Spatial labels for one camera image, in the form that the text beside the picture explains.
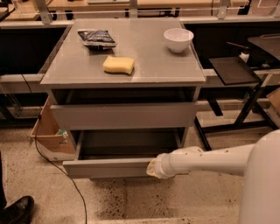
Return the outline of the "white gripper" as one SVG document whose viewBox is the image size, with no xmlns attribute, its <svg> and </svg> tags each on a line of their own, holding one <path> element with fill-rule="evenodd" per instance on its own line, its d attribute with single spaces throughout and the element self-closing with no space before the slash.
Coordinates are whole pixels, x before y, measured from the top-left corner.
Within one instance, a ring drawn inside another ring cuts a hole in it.
<svg viewBox="0 0 280 224">
<path fill-rule="evenodd" d="M 160 154 L 155 159 L 152 159 L 146 169 L 146 173 L 149 176 L 156 177 L 159 179 L 168 179 L 175 175 L 175 171 L 172 168 L 170 162 L 170 154 Z"/>
</svg>

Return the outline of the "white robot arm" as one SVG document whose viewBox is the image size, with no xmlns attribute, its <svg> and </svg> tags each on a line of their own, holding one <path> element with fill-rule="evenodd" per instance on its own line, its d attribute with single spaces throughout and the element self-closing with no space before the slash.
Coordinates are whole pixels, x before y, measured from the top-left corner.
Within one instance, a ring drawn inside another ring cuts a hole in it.
<svg viewBox="0 0 280 224">
<path fill-rule="evenodd" d="M 256 143 L 203 151 L 198 146 L 162 153 L 146 173 L 168 179 L 193 171 L 243 177 L 238 224 L 280 224 L 280 130 Z"/>
</svg>

